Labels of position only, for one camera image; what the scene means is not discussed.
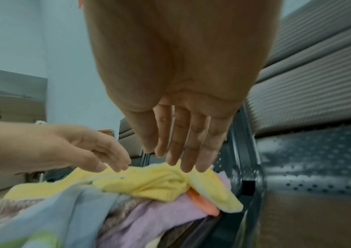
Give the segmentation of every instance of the corrugated panel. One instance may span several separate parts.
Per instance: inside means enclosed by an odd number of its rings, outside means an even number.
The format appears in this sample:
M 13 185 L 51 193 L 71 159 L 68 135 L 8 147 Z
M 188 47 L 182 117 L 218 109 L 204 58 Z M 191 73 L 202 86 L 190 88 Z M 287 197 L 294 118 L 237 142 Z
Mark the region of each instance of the corrugated panel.
M 314 0 L 283 20 L 268 65 L 351 27 L 351 0 Z
M 246 106 L 255 134 L 351 119 L 351 47 L 255 85 Z
M 257 82 L 267 80 L 351 45 L 351 29 L 317 43 L 260 71 Z

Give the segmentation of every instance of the skin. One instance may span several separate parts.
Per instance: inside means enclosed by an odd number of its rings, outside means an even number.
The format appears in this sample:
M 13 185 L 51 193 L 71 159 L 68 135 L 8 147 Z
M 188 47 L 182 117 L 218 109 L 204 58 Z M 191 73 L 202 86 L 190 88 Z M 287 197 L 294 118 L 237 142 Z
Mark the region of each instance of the skin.
M 170 165 L 183 153 L 185 172 L 208 169 L 264 66 L 281 0 L 87 0 L 83 9 L 107 94 L 144 151 Z
M 78 166 L 101 172 L 128 169 L 131 159 L 110 135 L 75 125 L 0 122 L 0 172 L 35 172 Z

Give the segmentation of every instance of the purple cloth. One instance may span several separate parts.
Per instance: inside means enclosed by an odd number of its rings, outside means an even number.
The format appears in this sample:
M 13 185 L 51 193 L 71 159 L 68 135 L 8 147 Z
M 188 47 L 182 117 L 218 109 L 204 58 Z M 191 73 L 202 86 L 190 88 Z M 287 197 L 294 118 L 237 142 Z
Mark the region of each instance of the purple cloth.
M 225 173 L 219 178 L 227 188 L 230 181 Z M 137 206 L 118 226 L 97 240 L 97 248 L 144 248 L 165 231 L 207 214 L 196 207 L 186 194 L 173 202 L 147 200 Z

